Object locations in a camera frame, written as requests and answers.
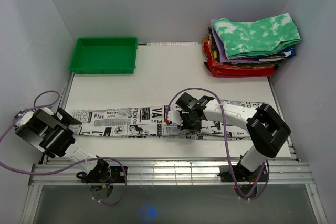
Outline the newspaper print trousers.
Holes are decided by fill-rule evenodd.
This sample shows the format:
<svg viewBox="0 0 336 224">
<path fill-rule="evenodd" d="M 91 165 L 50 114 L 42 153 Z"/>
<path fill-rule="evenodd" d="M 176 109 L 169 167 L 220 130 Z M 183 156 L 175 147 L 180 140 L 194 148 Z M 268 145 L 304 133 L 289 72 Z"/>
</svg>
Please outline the newspaper print trousers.
<svg viewBox="0 0 336 224">
<path fill-rule="evenodd" d="M 166 124 L 167 106 L 119 108 L 106 110 L 72 110 L 71 116 L 80 121 L 69 128 L 82 136 L 128 138 L 179 138 L 193 140 L 218 140 L 223 137 L 223 123 L 202 121 L 201 129 L 193 132 L 181 130 L 177 124 Z"/>
</svg>

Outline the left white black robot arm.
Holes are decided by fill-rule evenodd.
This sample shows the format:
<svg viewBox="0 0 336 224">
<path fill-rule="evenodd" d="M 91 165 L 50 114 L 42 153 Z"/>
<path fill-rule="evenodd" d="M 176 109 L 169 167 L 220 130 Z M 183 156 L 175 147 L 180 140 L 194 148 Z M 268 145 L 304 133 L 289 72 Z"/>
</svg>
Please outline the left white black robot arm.
<svg viewBox="0 0 336 224">
<path fill-rule="evenodd" d="M 104 183 L 111 178 L 111 168 L 104 160 L 93 160 L 94 155 L 81 148 L 74 138 L 74 130 L 82 123 L 64 109 L 54 114 L 49 108 L 16 115 L 15 134 L 50 158 L 64 157 L 72 162 L 83 160 L 76 177 L 84 183 Z"/>
</svg>

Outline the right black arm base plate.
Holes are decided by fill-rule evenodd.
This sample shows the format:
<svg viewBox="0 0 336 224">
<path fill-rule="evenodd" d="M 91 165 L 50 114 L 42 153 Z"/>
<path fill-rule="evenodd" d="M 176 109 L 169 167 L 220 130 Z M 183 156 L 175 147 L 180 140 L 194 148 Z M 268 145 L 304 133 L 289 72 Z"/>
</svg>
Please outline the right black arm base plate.
<svg viewBox="0 0 336 224">
<path fill-rule="evenodd" d="M 259 175 L 259 170 L 261 166 L 259 166 L 254 172 L 250 172 L 246 168 L 238 165 L 233 166 L 234 175 L 238 182 L 254 182 Z M 259 181 L 265 182 L 267 179 L 268 171 L 266 167 L 262 169 L 260 174 Z M 221 178 L 221 182 L 233 182 L 232 174 L 229 170 L 228 166 L 221 166 L 220 172 L 217 175 Z"/>
</svg>

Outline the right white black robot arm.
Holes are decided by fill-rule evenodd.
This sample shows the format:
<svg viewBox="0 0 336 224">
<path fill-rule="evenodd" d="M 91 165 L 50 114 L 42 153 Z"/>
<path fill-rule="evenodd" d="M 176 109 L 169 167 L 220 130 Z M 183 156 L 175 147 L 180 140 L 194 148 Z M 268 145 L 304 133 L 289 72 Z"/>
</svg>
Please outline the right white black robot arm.
<svg viewBox="0 0 336 224">
<path fill-rule="evenodd" d="M 176 105 L 176 108 L 170 107 L 166 120 L 182 130 L 200 131 L 203 123 L 214 122 L 230 124 L 248 133 L 253 145 L 232 170 L 239 182 L 250 180 L 264 161 L 275 158 L 291 134 L 281 116 L 265 103 L 248 108 L 219 103 L 206 95 L 196 99 L 185 92 Z"/>
</svg>

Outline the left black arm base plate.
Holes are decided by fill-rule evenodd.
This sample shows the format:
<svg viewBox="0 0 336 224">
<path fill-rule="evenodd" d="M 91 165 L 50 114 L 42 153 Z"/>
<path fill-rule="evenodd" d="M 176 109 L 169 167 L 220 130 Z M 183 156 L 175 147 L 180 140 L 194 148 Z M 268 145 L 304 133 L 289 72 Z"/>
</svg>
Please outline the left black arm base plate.
<svg viewBox="0 0 336 224">
<path fill-rule="evenodd" d="M 124 172 L 121 167 L 108 166 L 94 168 L 88 174 L 85 172 L 78 172 L 76 178 L 83 183 L 124 183 L 126 174 L 127 167 L 125 167 Z"/>
</svg>

